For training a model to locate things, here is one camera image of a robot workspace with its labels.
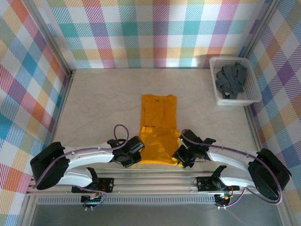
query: gray clothing in basket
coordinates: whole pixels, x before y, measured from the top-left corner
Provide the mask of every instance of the gray clothing in basket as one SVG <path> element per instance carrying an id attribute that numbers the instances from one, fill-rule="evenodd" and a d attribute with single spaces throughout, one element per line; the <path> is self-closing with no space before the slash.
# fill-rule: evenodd
<path id="1" fill-rule="evenodd" d="M 243 92 L 246 80 L 246 67 L 240 63 L 226 65 L 216 74 L 215 81 L 217 89 L 222 93 L 224 99 L 236 99 L 238 93 Z"/>

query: white tabletop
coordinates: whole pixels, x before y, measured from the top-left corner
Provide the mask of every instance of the white tabletop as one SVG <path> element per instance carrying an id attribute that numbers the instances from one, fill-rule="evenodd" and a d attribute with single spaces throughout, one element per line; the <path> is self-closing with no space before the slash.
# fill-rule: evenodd
<path id="1" fill-rule="evenodd" d="M 116 124 L 127 126 L 130 137 L 139 135 L 142 94 L 177 96 L 180 131 L 191 129 L 201 139 L 214 138 L 224 146 L 255 150 L 243 107 L 216 104 L 207 69 L 78 69 L 55 141 L 63 146 L 97 145 L 114 138 Z M 119 129 L 117 135 L 124 138 L 126 133 Z M 214 170 L 218 165 L 207 161 L 185 170 Z M 92 167 L 122 168 L 116 163 Z M 131 169 L 183 170 L 156 164 L 135 164 Z"/>

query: gray floor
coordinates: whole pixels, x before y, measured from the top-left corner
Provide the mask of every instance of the gray floor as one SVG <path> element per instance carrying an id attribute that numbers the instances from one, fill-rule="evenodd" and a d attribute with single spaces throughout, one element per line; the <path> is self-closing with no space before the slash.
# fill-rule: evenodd
<path id="1" fill-rule="evenodd" d="M 84 211 L 81 205 L 38 205 L 32 226 L 280 226 L 276 206 L 252 195 L 228 210 L 213 205 L 103 205 Z"/>

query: white plastic basket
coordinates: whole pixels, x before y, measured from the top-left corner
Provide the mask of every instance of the white plastic basket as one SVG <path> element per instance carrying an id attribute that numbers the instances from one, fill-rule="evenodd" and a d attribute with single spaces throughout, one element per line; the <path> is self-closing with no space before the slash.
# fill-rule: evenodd
<path id="1" fill-rule="evenodd" d="M 234 65 L 236 62 L 242 64 L 247 68 L 246 81 L 243 87 L 244 92 L 239 93 L 237 99 L 235 100 L 223 99 L 221 92 L 216 88 L 216 74 L 222 69 L 223 66 Z M 262 100 L 258 81 L 251 66 L 251 62 L 248 59 L 240 57 L 219 56 L 210 58 L 209 63 L 216 103 L 218 105 L 247 106 L 251 103 L 260 102 Z"/>

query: plaid wallpaper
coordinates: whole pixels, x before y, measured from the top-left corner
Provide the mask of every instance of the plaid wallpaper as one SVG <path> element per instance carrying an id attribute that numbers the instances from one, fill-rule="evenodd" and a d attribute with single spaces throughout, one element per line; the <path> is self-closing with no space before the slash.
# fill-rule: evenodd
<path id="1" fill-rule="evenodd" d="M 34 1 L 75 68 L 209 68 L 210 57 L 239 54 L 256 15 L 257 22 L 262 16 L 258 7 L 267 5 L 264 0 Z"/>
<path id="2" fill-rule="evenodd" d="M 293 175 L 286 188 L 301 225 L 301 1 L 283 0 L 250 58 L 262 91 L 252 106 L 265 147 Z"/>
<path id="3" fill-rule="evenodd" d="M 0 226 L 17 223 L 66 76 L 21 0 L 0 0 Z"/>

